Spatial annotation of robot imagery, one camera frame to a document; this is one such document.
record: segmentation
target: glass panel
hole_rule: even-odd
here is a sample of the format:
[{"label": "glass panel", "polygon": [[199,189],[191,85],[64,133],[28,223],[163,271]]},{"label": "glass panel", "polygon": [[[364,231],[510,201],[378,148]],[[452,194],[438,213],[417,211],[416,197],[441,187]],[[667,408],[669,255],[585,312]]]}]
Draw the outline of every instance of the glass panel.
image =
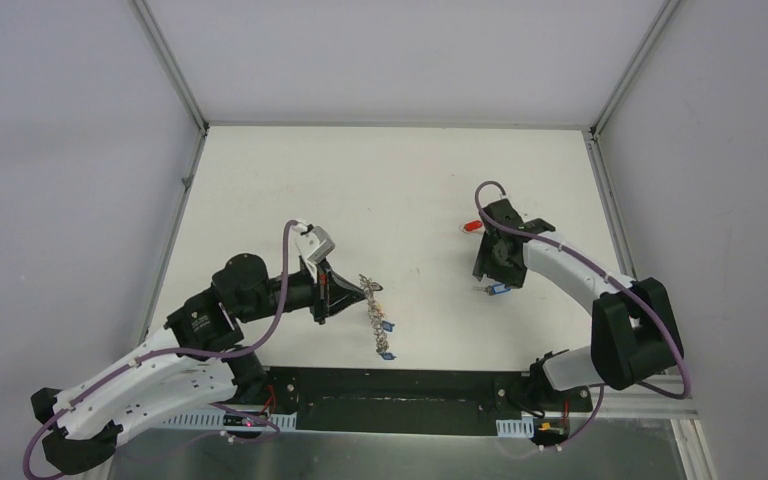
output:
[{"label": "glass panel", "polygon": [[524,438],[310,432],[233,446],[210,436],[151,464],[122,455],[161,455],[200,433],[149,430],[120,449],[113,478],[685,479],[669,420],[596,420],[562,452],[547,449],[527,459],[518,457],[536,447]]}]

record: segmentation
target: cable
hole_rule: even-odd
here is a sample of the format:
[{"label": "cable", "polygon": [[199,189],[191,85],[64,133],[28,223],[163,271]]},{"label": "cable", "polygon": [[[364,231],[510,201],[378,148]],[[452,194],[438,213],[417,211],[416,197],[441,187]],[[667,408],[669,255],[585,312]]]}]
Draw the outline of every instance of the cable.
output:
[{"label": "cable", "polygon": [[[261,424],[263,426],[266,426],[266,427],[269,427],[269,428],[272,428],[273,430],[275,430],[274,433],[270,433],[269,435],[266,435],[265,438],[264,438],[263,434],[261,434],[257,438],[237,438],[237,437],[230,437],[229,436],[229,438],[233,438],[234,439],[233,440],[234,443],[262,443],[262,442],[266,442],[266,441],[272,440],[276,435],[281,433],[281,429],[278,428],[277,425],[275,425],[274,423],[272,423],[272,422],[270,422],[268,420],[260,418],[259,416],[250,415],[247,412],[243,412],[243,411],[240,411],[240,410],[235,410],[235,409],[233,409],[231,407],[226,407],[225,405],[222,405],[221,403],[211,403],[210,405],[215,407],[215,408],[218,408],[219,410],[222,410],[224,412],[231,413],[233,415],[239,415],[239,416],[244,417],[244,418],[246,418],[246,419],[248,419],[250,421],[257,422],[257,423],[259,423],[259,424]],[[168,450],[166,452],[161,453],[160,455],[153,455],[153,456],[148,457],[148,458],[132,457],[132,456],[128,455],[125,452],[122,452],[122,456],[127,458],[128,460],[130,460],[132,462],[142,463],[142,464],[152,464],[152,463],[156,463],[156,462],[158,462],[160,460],[163,460],[164,458],[168,458],[168,457],[170,457],[170,456],[172,456],[172,455],[174,455],[174,454],[176,454],[176,453],[178,453],[178,452],[188,448],[189,446],[193,445],[194,443],[198,442],[199,440],[202,440],[204,438],[207,438],[207,437],[210,437],[210,436],[214,436],[214,435],[226,436],[226,435],[229,435],[229,434],[228,433],[223,434],[222,431],[219,431],[219,432],[216,432],[216,431],[205,432],[205,433],[202,433],[201,435],[198,435],[196,437],[193,437],[193,438],[187,440],[186,442],[184,442],[184,443],[182,443],[182,444],[180,444],[180,445],[178,445],[178,446],[176,446],[176,447],[174,447],[174,448],[172,448],[172,449],[170,449],[170,450]]]},{"label": "cable", "polygon": [[667,330],[666,325],[664,325],[663,320],[661,320],[661,317],[659,317],[658,314],[655,313],[655,311],[652,310],[652,308],[646,304],[646,302],[644,302],[640,297],[635,295],[634,292],[626,288],[625,285],[617,281],[614,277],[610,276],[608,272],[602,269],[602,267],[597,265],[595,262],[593,262],[589,258],[585,257],[583,254],[579,253],[578,251],[566,245],[562,245],[561,243],[555,240],[552,240],[550,238],[541,237],[533,233],[523,232],[510,227],[506,227],[498,223],[497,221],[493,220],[492,218],[490,218],[490,215],[488,215],[487,212],[485,212],[484,209],[481,207],[481,201],[478,198],[479,194],[481,193],[481,190],[487,185],[493,185],[502,192],[502,195],[507,195],[507,192],[505,191],[505,187],[503,187],[501,183],[496,182],[494,180],[488,180],[486,182],[483,182],[481,185],[478,186],[478,188],[475,189],[475,207],[478,209],[478,215],[482,218],[482,220],[484,220],[485,223],[488,223],[494,226],[495,228],[497,228],[499,231],[505,232],[507,234],[517,235],[520,237],[528,238],[529,240],[537,240],[539,242],[549,244],[567,253],[571,257],[583,263],[587,268],[592,270],[594,273],[604,278],[609,284],[611,284],[611,286],[613,286],[614,288],[622,292],[623,295],[630,298],[631,301],[637,304],[637,306],[640,307],[646,313],[646,315],[648,315],[649,318],[652,319],[652,322],[655,324],[655,327],[658,329],[658,331],[661,333],[661,336],[664,338],[664,341],[666,342],[667,347],[670,350],[670,353],[673,355],[673,359],[676,362],[676,367],[678,367],[679,374],[681,375],[683,389],[681,393],[674,393],[674,392],[664,390],[660,387],[656,387],[655,385],[651,385],[647,382],[638,382],[638,385],[648,388],[649,390],[652,390],[654,392],[660,393],[665,397],[674,398],[677,400],[683,400],[685,398],[690,397],[690,388],[691,388],[690,375],[687,373],[687,366],[684,364],[684,359],[681,357],[681,353],[678,351],[678,346],[676,345],[675,340],[673,340],[672,335],[670,335],[670,332]]},{"label": "cable", "polygon": [[[298,222],[295,220],[289,220],[287,221],[286,224],[284,224],[284,237],[281,244],[281,248],[282,248],[281,290],[278,294],[278,308],[276,309],[277,311],[275,312],[275,318],[272,320],[272,324],[269,325],[269,329],[266,330],[266,333],[264,333],[262,337],[260,337],[256,342],[254,342],[253,344],[251,344],[246,348],[243,348],[241,350],[234,350],[231,352],[211,352],[209,350],[198,350],[195,348],[180,348],[180,347],[162,348],[160,350],[151,351],[141,357],[137,357],[135,359],[137,364],[139,365],[147,360],[151,360],[152,358],[159,357],[161,355],[171,355],[171,354],[191,355],[191,356],[198,356],[198,357],[225,358],[225,359],[237,358],[237,357],[242,357],[254,352],[258,348],[260,348],[264,343],[266,343],[266,341],[269,340],[272,334],[275,333],[275,329],[278,328],[278,322],[281,321],[281,315],[284,313],[284,305],[287,303],[287,290],[289,287],[289,282],[288,282],[289,263],[290,263],[290,229],[292,229],[297,224]],[[113,370],[109,374],[105,375],[101,380],[90,385],[86,390],[82,391],[78,396],[72,399],[69,402],[69,404],[72,407],[75,407],[77,404],[83,402],[88,396],[92,395],[99,388],[103,387],[104,385],[109,383],[111,380],[127,372],[131,368],[132,368],[131,365],[125,364]],[[25,478],[27,478],[28,480],[57,480],[64,476],[63,473],[57,473],[54,475],[50,475],[48,477],[38,477],[34,475],[34,473],[31,471],[31,454],[33,453],[34,447],[36,446],[37,442],[39,442],[40,438],[42,438],[43,434],[45,434],[45,432],[49,428],[51,428],[52,425],[56,424],[57,421],[60,420],[60,418],[62,418],[63,415],[65,415],[66,412],[68,411],[69,411],[68,409],[62,409],[54,413],[54,415],[52,415],[51,418],[49,418],[48,421],[45,422],[39,428],[39,430],[36,431],[36,433],[34,433],[34,435],[31,437],[31,441],[28,442],[28,446],[25,447],[25,453],[22,456],[22,472],[25,474]],[[270,423],[270,426],[274,427],[275,429],[278,428],[271,422],[269,423]]]},{"label": "cable", "polygon": [[[594,418],[596,418],[596,415],[599,414],[599,410],[602,409],[602,400],[605,397],[605,386],[599,385],[599,398],[596,400],[596,405],[593,406],[593,411],[590,412],[590,416],[587,417],[587,420],[584,421],[584,424],[582,424],[578,429],[573,432],[566,440],[563,442],[555,445],[555,451],[560,452],[561,449],[569,444],[575,437],[579,436],[585,429],[587,429],[590,426],[590,423],[593,421]],[[512,460],[525,460],[526,458],[534,455],[535,453],[541,453],[544,451],[544,449],[537,449],[532,450],[525,455],[515,456],[511,455],[510,453],[506,452],[504,448],[498,447],[499,450],[502,452],[502,454]]]},{"label": "cable", "polygon": [[[513,397],[513,393],[514,393],[513,389],[514,389],[514,385],[516,385],[516,383],[517,383],[516,380],[514,380],[513,382],[511,382],[510,385],[508,385],[508,389],[505,390],[505,398],[508,399],[508,403],[510,403],[514,407],[520,409],[521,411],[531,415],[534,418],[545,418],[546,417],[546,411],[543,410],[542,408],[539,408],[539,407],[538,408],[528,408],[522,402],[520,402],[519,400],[517,400],[517,399],[515,399]],[[529,390],[533,386],[534,386],[534,383],[529,383],[525,387],[526,390],[525,390],[525,392],[523,392],[523,395],[526,398],[528,398],[528,392],[529,392]]]}]

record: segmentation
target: red object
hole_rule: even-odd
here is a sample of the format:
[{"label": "red object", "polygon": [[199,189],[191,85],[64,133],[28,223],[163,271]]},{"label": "red object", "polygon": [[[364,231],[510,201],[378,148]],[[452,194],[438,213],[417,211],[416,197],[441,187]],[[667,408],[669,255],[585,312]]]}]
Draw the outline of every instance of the red object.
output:
[{"label": "red object", "polygon": [[464,225],[464,230],[467,232],[474,232],[483,226],[484,224],[481,223],[481,220],[475,220]]}]

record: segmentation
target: white wall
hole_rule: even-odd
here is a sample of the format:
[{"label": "white wall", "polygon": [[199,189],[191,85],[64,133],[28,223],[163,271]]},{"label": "white wall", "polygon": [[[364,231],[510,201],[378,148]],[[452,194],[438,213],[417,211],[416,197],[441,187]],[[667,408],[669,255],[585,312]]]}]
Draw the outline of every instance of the white wall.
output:
[{"label": "white wall", "polygon": [[686,2],[603,144],[720,478],[768,478],[768,2]]},{"label": "white wall", "polygon": [[155,0],[211,122],[588,126],[663,0]]},{"label": "white wall", "polygon": [[196,139],[128,2],[0,1],[0,479],[133,341]]}]

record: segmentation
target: red wire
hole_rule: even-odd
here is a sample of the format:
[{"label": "red wire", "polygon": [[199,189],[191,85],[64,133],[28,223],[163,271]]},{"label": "red wire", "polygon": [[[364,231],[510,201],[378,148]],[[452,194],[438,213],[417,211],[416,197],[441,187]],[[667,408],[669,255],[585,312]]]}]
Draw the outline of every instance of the red wire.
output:
[{"label": "red wire", "polygon": [[272,415],[272,412],[275,411],[275,402],[277,402],[275,399],[275,390],[273,390],[272,385],[267,385],[266,389],[269,390],[269,399],[267,399],[266,403],[263,404],[263,409],[261,409],[258,415],[263,415],[263,413],[266,412],[266,409],[268,409],[270,405],[272,405],[272,410],[269,412],[269,414]]},{"label": "red wire", "polygon": [[569,428],[569,399],[564,400],[564,425]]}]

